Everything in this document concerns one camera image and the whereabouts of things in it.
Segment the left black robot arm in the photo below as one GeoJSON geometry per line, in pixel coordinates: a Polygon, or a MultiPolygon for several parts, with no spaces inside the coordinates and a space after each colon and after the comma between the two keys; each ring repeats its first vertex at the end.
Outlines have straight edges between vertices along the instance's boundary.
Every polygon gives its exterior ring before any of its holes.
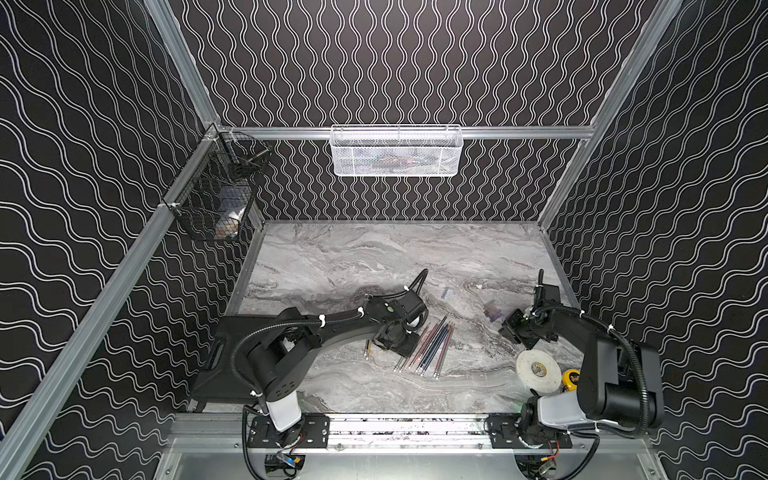
{"type": "Polygon", "coordinates": [[[275,429],[285,432],[302,421],[296,390],[324,348],[366,340],[402,358],[414,353],[429,316],[420,296],[427,276],[424,269],[400,292],[368,294],[352,310],[304,315],[287,308],[237,341],[230,370],[275,429]]]}

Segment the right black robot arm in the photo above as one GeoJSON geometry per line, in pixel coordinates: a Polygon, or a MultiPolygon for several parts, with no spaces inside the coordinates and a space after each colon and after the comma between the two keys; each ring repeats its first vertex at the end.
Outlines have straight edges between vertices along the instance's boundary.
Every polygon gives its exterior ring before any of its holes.
{"type": "Polygon", "coordinates": [[[523,346],[516,372],[532,396],[517,423],[522,441],[538,445],[578,432],[606,430],[640,438],[659,428],[665,416],[659,352],[634,342],[614,326],[562,303],[558,286],[537,279],[533,302],[514,310],[500,334],[523,346]],[[572,388],[557,362],[538,349],[541,342],[568,342],[582,363],[572,388]]]}

